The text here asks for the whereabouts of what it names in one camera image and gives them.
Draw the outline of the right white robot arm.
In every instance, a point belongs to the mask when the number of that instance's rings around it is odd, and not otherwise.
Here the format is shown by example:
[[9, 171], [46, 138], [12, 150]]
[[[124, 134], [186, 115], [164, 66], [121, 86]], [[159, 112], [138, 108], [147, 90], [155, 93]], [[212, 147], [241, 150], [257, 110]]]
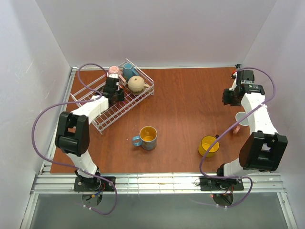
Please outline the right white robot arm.
[[288, 140], [273, 126], [266, 106], [262, 85], [255, 84], [252, 68], [233, 74], [234, 83], [223, 92], [224, 105], [242, 106], [250, 128], [250, 135], [242, 146], [239, 157], [217, 169], [220, 177], [243, 177], [255, 172], [276, 171]]

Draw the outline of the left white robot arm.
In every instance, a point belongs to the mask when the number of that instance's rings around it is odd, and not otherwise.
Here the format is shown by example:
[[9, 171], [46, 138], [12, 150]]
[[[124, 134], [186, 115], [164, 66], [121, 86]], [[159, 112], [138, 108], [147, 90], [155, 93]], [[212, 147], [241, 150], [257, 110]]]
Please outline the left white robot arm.
[[107, 111], [114, 103], [124, 100], [124, 91], [120, 87], [117, 73], [106, 77], [104, 87], [72, 112], [62, 112], [59, 116], [55, 145], [64, 152], [77, 167], [76, 175], [84, 183], [95, 186], [99, 183], [95, 177], [98, 167], [93, 162], [88, 148], [90, 144], [89, 125], [101, 113]]

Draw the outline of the light pink faceted mug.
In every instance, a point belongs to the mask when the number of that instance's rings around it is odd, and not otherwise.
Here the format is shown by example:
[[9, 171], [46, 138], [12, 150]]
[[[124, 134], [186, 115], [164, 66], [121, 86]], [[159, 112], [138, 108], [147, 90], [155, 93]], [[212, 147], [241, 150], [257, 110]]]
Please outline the light pink faceted mug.
[[118, 66], [111, 66], [108, 70], [108, 75], [117, 74], [118, 79], [122, 85], [126, 85], [126, 80], [122, 75], [122, 72]]

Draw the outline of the blue mug with yellow inside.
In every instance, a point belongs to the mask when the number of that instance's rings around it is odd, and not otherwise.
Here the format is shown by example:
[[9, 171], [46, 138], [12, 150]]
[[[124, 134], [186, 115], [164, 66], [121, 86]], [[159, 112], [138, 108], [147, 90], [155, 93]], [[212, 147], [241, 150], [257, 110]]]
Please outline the blue mug with yellow inside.
[[157, 145], [157, 130], [152, 126], [143, 127], [138, 136], [132, 139], [134, 146], [141, 146], [144, 150], [153, 150]]

